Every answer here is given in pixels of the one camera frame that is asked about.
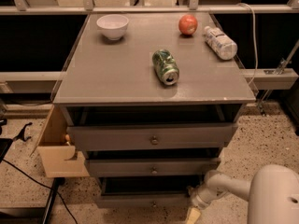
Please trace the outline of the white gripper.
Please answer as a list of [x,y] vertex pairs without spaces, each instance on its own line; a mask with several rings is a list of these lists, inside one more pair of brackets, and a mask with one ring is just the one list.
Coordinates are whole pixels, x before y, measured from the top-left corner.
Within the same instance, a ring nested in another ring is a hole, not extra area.
[[188,209],[185,224],[195,224],[201,216],[200,210],[208,208],[211,202],[215,200],[215,191],[206,184],[195,188],[188,186],[187,191],[190,195],[191,204],[195,207]]

